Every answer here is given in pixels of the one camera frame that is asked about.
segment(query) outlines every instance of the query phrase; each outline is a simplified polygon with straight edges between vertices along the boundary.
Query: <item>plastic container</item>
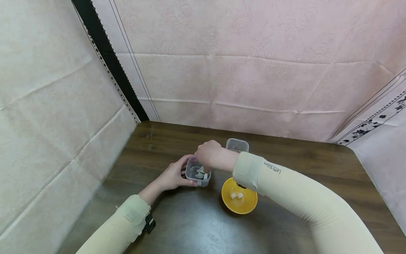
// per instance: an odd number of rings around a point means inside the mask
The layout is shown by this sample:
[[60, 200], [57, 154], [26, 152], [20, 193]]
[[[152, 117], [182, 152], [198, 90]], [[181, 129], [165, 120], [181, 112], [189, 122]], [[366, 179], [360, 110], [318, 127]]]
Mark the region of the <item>plastic container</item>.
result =
[[236, 152], [249, 152], [250, 145], [244, 140], [229, 139], [227, 140], [226, 148]]
[[206, 187], [209, 184], [212, 173], [207, 174], [207, 179], [196, 178], [196, 172], [202, 167], [202, 165], [197, 161], [196, 157], [191, 157], [186, 165], [185, 176], [186, 179], [193, 180], [197, 182], [198, 187]]

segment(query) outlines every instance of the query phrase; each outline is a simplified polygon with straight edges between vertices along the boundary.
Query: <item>arm sleeve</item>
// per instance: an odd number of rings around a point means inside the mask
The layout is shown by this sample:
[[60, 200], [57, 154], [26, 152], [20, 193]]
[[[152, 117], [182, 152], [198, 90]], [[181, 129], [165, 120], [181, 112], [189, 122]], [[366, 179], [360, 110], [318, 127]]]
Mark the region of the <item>arm sleeve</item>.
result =
[[123, 253], [143, 231], [150, 210], [151, 207], [138, 195], [130, 196], [76, 253]]
[[242, 152], [236, 182], [307, 221], [320, 254], [383, 254], [360, 217], [322, 184], [264, 158]]

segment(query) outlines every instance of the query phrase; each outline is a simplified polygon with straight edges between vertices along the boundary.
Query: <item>pink fabric backdrop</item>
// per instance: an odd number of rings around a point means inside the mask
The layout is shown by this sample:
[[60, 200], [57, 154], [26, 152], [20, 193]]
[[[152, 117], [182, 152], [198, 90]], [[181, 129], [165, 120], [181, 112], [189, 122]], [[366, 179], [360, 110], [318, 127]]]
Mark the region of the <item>pink fabric backdrop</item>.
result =
[[110, 2], [152, 120], [326, 141], [406, 66], [401, 0]]

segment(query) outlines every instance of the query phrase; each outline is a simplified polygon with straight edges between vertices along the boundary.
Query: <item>floral border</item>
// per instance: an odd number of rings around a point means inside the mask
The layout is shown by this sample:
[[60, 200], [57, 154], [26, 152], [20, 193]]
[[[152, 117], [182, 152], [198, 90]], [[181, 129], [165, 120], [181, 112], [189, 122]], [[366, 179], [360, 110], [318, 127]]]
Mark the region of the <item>floral border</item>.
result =
[[333, 144], [348, 145], [351, 142], [359, 139], [363, 135], [371, 132], [377, 127], [383, 125], [387, 120], [391, 119], [394, 115], [398, 114], [406, 107], [406, 89], [391, 100], [388, 104], [383, 106], [376, 113], [371, 115], [367, 120], [355, 126], [353, 129], [344, 134], [340, 139]]

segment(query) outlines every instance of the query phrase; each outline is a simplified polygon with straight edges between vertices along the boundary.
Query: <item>fabric wall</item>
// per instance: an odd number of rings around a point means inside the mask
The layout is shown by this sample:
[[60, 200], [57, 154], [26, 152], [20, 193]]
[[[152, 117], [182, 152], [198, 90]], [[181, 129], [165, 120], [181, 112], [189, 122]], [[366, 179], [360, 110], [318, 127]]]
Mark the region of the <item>fabric wall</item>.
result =
[[95, 0], [154, 121], [326, 141], [406, 67], [403, 0]]
[[0, 252], [53, 254], [136, 123], [70, 1], [0, 3]]

